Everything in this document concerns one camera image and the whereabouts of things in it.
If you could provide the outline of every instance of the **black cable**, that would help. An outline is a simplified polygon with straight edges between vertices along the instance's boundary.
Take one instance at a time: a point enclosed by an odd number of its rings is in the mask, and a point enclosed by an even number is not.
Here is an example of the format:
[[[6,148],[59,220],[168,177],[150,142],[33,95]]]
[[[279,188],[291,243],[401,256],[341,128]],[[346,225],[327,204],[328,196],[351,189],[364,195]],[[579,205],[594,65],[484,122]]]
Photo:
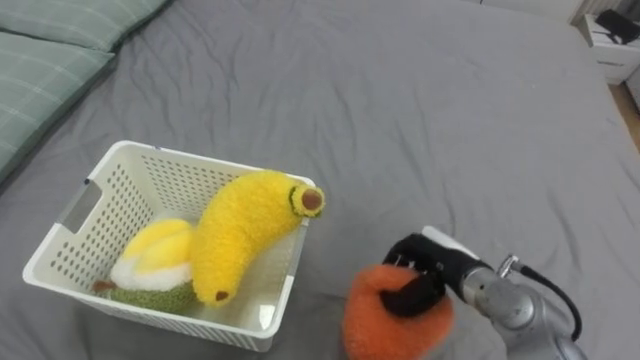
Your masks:
[[[556,295],[558,295],[562,299],[562,301],[565,302],[565,304],[567,304],[567,306],[569,307],[569,311],[571,311],[571,315],[573,316],[573,322],[574,322],[573,333],[571,334],[571,340],[572,341],[578,340],[578,338],[580,337],[580,334],[582,333],[582,318],[580,317],[580,312],[578,311],[578,308],[573,303],[573,301],[571,301],[571,298],[564,291],[562,291],[562,289],[560,289],[556,284],[552,283],[551,280],[547,279],[546,277],[542,276],[539,272],[533,270],[532,268],[526,265],[522,266],[522,268],[520,269],[520,273],[528,277],[529,279],[548,287],[549,289],[551,289],[551,291],[556,293]]]

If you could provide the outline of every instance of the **green pillow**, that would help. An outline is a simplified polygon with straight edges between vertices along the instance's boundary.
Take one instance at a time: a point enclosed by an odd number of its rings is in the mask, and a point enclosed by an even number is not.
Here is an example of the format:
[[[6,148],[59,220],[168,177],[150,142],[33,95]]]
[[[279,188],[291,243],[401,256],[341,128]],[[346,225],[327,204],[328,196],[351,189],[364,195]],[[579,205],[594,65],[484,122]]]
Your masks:
[[[0,0],[0,28],[109,52],[167,0]]]
[[[112,57],[0,33],[0,181],[88,90]]]

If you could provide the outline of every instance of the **gray bed sheet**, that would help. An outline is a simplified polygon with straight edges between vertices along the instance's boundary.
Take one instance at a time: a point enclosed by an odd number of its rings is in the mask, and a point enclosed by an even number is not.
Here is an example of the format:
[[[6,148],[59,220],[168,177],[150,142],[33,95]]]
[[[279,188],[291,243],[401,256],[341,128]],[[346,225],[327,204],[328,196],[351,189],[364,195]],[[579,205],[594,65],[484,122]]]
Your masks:
[[[108,317],[21,270],[131,139],[313,178],[327,192],[272,350]],[[425,224],[514,252],[581,309],[591,359],[640,354],[640,156],[579,34],[459,1],[181,0],[0,197],[3,359],[342,359],[354,274]],[[505,359],[456,302],[430,359]]]

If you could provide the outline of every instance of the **white nightstand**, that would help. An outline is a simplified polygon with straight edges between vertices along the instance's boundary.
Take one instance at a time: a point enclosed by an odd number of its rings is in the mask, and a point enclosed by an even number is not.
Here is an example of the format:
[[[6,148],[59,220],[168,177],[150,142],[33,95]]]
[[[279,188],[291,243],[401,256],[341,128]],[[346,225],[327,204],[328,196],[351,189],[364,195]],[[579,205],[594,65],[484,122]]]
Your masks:
[[[616,44],[607,35],[609,31],[596,24],[593,15],[585,15],[577,27],[587,39],[609,84],[618,85],[627,80],[640,65],[640,40],[626,45]]]

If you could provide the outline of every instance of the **plush toy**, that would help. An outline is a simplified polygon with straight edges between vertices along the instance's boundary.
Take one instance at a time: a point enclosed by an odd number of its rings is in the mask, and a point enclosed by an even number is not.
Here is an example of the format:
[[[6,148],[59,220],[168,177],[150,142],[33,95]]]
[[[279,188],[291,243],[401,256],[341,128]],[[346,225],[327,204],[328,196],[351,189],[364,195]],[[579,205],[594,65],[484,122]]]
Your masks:
[[[343,322],[351,360],[416,360],[447,337],[453,306],[438,263],[425,249],[422,238],[409,235],[383,265],[356,276]]]
[[[148,309],[179,312],[195,300],[189,249],[193,227],[181,219],[155,222],[126,246],[111,269],[111,281],[94,290],[106,297]]]
[[[397,315],[380,298],[418,277],[407,268],[377,265],[358,274],[345,307],[342,324],[345,349],[351,360],[417,360],[440,344],[453,326],[453,305],[444,296],[433,307]]]
[[[323,207],[322,190],[271,170],[240,176],[221,188],[191,247],[198,299],[210,306],[228,303],[253,259]]]

